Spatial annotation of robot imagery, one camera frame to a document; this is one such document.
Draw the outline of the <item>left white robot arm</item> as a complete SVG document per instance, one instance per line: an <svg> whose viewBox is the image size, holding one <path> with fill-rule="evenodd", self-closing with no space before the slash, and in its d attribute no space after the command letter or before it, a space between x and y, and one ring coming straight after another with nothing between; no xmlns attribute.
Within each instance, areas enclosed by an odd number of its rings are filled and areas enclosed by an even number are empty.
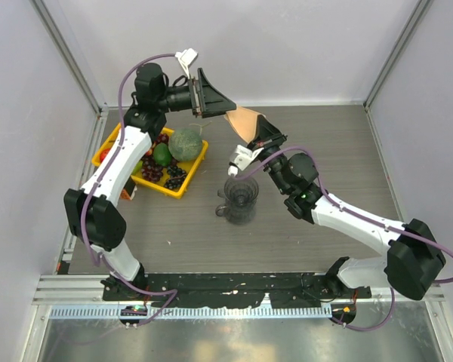
<svg viewBox="0 0 453 362"><path fill-rule="evenodd" d="M184 85L170 85L153 59L137 64L134 101L120 113L120 131L105 160L80 189L68 189L64 204L70 231L84 243L95 265L104 263L120 291L131 300L146 291L143 265L132 255L126 241L126 221L116 205L137 162L157 140L167 112L190 110L210 118L236 109L236 104L211 85L200 69Z"/></svg>

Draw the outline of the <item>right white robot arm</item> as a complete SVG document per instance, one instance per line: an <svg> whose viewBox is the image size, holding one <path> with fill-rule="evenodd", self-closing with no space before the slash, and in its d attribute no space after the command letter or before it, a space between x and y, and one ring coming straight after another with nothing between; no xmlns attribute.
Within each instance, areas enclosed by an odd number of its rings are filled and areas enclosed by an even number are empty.
<svg viewBox="0 0 453 362"><path fill-rule="evenodd" d="M326 279L328 292L346 296L357 287L390 286L399 294L421 300L446 264L430 228L419 219L408 223L386 219L343 202L321 186L319 172L306 152L286 157L284 134L262 115L247 147L279 192L290 214L313 225L343 233L378 253L377 258L339 259Z"/></svg>

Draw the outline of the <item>brown paper coffee filter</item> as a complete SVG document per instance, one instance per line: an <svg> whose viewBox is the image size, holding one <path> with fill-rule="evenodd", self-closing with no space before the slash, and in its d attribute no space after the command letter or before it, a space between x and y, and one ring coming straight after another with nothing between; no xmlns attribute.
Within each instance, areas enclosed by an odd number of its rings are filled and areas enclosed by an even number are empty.
<svg viewBox="0 0 453 362"><path fill-rule="evenodd" d="M250 143L256 137L259 117L264 117L264 114L241 106L224 115L231 128L245 143Z"/></svg>

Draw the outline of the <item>clear glass coffee server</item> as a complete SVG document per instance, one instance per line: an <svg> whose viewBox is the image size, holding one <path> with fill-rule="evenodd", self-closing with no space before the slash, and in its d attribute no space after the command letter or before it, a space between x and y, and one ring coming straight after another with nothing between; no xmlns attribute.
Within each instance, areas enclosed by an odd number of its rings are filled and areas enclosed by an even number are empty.
<svg viewBox="0 0 453 362"><path fill-rule="evenodd" d="M224 203L216 207L215 214L233 225L245 225L255 217L256 205Z"/></svg>

